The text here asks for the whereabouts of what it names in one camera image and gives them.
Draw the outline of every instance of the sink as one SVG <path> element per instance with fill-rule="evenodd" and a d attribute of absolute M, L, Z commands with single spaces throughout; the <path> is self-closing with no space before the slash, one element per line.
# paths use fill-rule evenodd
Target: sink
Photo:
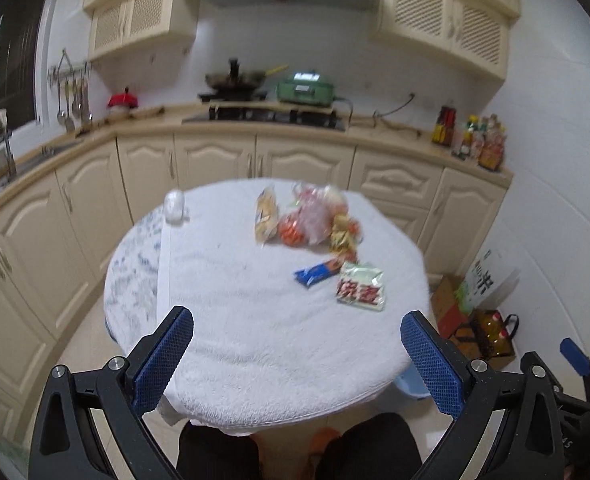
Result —
<path fill-rule="evenodd" d="M 4 191 L 4 189 L 11 183 L 15 182 L 19 177 L 27 174 L 29 171 L 34 170 L 42 163 L 46 162 L 50 158 L 53 158 L 60 153 L 63 153 L 71 148 L 77 146 L 81 140 L 77 140 L 75 142 L 68 142 L 67 144 L 59 144 L 57 146 L 45 146 L 42 148 L 42 151 L 37 155 L 32 156 L 31 158 L 25 160 L 24 162 L 17 164 L 16 169 L 18 173 L 11 179 L 8 176 L 3 176 L 0 178 L 0 193 Z"/>

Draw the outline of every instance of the red pot lid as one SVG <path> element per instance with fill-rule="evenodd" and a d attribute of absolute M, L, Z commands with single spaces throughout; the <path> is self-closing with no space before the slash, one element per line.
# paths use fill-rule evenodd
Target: red pot lid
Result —
<path fill-rule="evenodd" d="M 128 106 L 129 108 L 137 108 L 137 97 L 133 94 L 129 94 L 129 89 L 127 87 L 124 89 L 123 94 L 115 94 L 111 96 L 108 102 L 108 108 L 112 108 L 114 106 Z"/>

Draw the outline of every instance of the faucet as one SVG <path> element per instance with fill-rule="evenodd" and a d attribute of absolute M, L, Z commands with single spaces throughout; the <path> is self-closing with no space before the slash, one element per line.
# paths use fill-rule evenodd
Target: faucet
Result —
<path fill-rule="evenodd" d="M 8 166 L 8 180 L 11 181 L 13 178 L 18 174 L 18 169 L 16 168 L 15 159 L 13 158 L 13 153 L 11 152 L 11 145 L 8 142 L 11 136 L 11 132 L 6 129 L 6 124 L 2 124 L 0 121 L 0 136 L 4 140 L 5 150 L 5 158 L 6 158 L 6 165 Z"/>

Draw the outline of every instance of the white towel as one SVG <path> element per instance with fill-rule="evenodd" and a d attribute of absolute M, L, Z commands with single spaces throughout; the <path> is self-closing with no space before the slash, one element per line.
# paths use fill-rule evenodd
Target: white towel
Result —
<path fill-rule="evenodd" d="M 428 312 L 424 262 L 415 244 L 362 195 L 347 193 L 360 220 L 360 260 L 384 271 L 382 312 L 337 303 L 337 277 L 310 289 L 293 272 L 329 260 L 328 248 L 255 243 L 258 179 L 188 191 L 190 221 L 162 229 L 157 322 L 174 305 L 195 319 L 193 340 L 165 395 L 192 420 L 227 433 L 298 422 L 368 399 L 409 364 L 399 326 Z"/>

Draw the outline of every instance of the black pants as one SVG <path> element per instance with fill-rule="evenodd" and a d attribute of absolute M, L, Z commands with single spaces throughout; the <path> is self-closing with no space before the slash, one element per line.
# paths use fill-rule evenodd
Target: black pants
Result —
<path fill-rule="evenodd" d="M 332 441 L 315 480 L 410 480 L 422 465 L 406 421 L 383 413 Z M 262 480 L 256 444 L 189 423 L 179 438 L 177 471 L 184 480 Z"/>

